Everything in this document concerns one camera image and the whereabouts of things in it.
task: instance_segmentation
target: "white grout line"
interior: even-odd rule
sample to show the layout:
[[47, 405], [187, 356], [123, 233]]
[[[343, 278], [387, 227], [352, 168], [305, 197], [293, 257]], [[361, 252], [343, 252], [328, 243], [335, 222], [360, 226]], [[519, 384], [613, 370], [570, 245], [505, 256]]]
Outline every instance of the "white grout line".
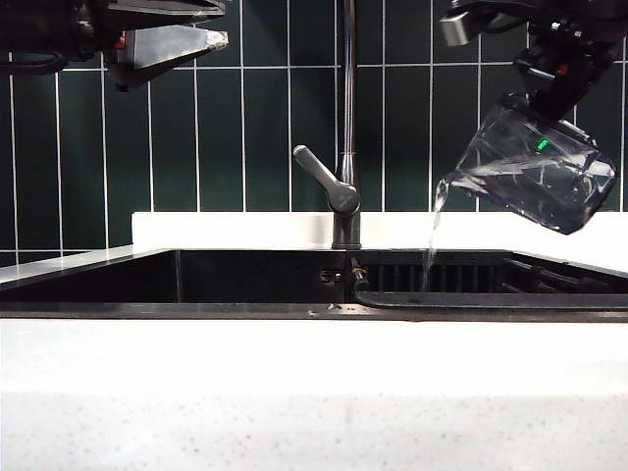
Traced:
[[101, 119], [102, 119], [102, 171], [103, 198], [105, 202], [105, 248], [109, 248], [109, 186], [107, 173], [107, 113], [105, 111], [105, 60], [100, 55]]
[[382, 212], [386, 212], [386, 0], [382, 0]]
[[59, 204], [59, 248], [63, 255], [63, 198], [61, 192], [61, 106], [59, 103], [59, 74], [55, 74], [55, 120], [57, 133], [57, 186]]
[[198, 66], [194, 59], [194, 159], [196, 171], [196, 212], [200, 213], [200, 143], [198, 131]]
[[[614, 64], [621, 64], [622, 61], [615, 61]], [[481, 62], [482, 66], [511, 66], [512, 61], [489, 61], [489, 62]], [[386, 68], [403, 68], [403, 67], [456, 67], [456, 66], [466, 66], [466, 67], [476, 67], [478, 65], [476, 62], [438, 62], [438, 63], [407, 63], [407, 64], [358, 64], [359, 69], [380, 69], [381, 67]], [[290, 65], [291, 69], [341, 69], [342, 65], [329, 64], [329, 65]], [[273, 71], [279, 70], [284, 71], [288, 66], [196, 66], [197, 71], [239, 71], [241, 69], [245, 69], [246, 71]], [[193, 66], [182, 66], [175, 67], [174, 71], [193, 71]], [[100, 69], [64, 69], [63, 72], [100, 72]]]
[[428, 150], [428, 211], [434, 211], [434, 0], [430, 0], [430, 137]]
[[[102, 250], [102, 248], [64, 248], [66, 252], [95, 252]], [[16, 250], [13, 249], [0, 249], [0, 253], [13, 253]], [[59, 252], [59, 248], [28, 248], [24, 250], [18, 250], [20, 253], [41, 253], [41, 252]]]
[[155, 212], [155, 177], [153, 175], [153, 106], [151, 96], [152, 84], [146, 85], [146, 93], [148, 95], [148, 169], [150, 181], [150, 212]]
[[244, 0], [239, 0], [239, 78], [242, 133], [242, 212], [246, 212], [246, 136], [244, 112]]
[[[482, 124], [482, 34], [478, 36], [478, 129]], [[480, 212], [480, 198], [475, 197], [475, 211]]]
[[292, 212], [292, 72], [290, 70], [290, 0], [286, 1], [288, 76], [288, 211]]
[[[13, 61], [13, 53], [9, 53], [9, 61]], [[19, 263], [18, 250], [20, 250], [20, 244], [18, 242], [19, 230], [18, 230], [18, 170], [16, 159], [16, 102], [15, 102], [15, 90], [13, 84], [13, 76], [9, 76], [9, 97], [11, 100], [11, 160], [13, 167], [13, 229], [15, 237], [15, 252], [16, 263]]]
[[338, 153], [339, 153], [339, 122], [338, 122], [338, 113], [339, 113], [339, 102], [338, 102], [338, 94], [339, 94], [339, 84], [338, 84], [338, 2], [339, 0], [334, 0], [334, 173], [338, 168]]
[[619, 170], [619, 211], [624, 211], [624, 169], [626, 163], [626, 38], [624, 37], [621, 65], [621, 167]]

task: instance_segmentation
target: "water stream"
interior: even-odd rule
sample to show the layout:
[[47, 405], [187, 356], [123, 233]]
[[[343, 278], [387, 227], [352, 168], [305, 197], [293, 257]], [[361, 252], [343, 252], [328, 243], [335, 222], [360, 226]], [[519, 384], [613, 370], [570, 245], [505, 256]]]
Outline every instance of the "water stream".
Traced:
[[441, 214], [445, 209], [448, 195], [449, 183], [443, 179], [439, 182], [436, 190], [436, 198], [434, 200], [434, 225], [432, 227], [432, 235], [430, 236], [430, 246], [428, 247], [428, 251], [426, 252], [425, 259], [423, 261], [423, 277], [421, 279], [422, 292], [428, 292], [430, 290], [430, 272], [434, 266], [437, 251], [435, 247], [435, 240], [439, 231], [439, 226], [441, 225]]

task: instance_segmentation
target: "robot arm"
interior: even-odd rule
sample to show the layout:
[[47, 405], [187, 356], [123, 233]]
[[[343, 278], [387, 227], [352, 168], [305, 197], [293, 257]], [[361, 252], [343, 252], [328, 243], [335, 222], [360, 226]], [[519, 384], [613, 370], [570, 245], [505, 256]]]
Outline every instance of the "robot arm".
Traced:
[[102, 51], [125, 90], [226, 46], [224, 32], [184, 26], [224, 14], [216, 0], [0, 0], [0, 51], [17, 53], [0, 72], [52, 74]]
[[530, 107], [557, 121], [598, 82], [628, 34], [628, 1], [454, 0], [441, 19], [450, 46], [527, 23], [534, 44], [514, 65]]

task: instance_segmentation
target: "clear plastic pitcher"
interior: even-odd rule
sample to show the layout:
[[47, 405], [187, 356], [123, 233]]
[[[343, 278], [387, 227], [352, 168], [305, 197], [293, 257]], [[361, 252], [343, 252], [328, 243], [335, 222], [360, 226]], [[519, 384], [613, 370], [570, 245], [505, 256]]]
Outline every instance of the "clear plastic pitcher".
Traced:
[[469, 144], [451, 186], [562, 234], [581, 229], [605, 202], [614, 163], [585, 132], [551, 123], [521, 95], [504, 96]]

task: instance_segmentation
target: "faucet handle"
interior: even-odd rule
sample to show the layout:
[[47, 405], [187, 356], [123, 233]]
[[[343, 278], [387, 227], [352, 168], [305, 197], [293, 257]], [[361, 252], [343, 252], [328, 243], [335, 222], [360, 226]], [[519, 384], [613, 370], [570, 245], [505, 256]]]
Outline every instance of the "faucet handle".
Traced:
[[316, 158], [310, 149], [297, 145], [292, 151], [294, 161], [327, 192], [330, 207], [335, 213], [350, 216], [360, 207], [360, 194], [357, 188], [349, 183], [339, 181], [323, 163]]

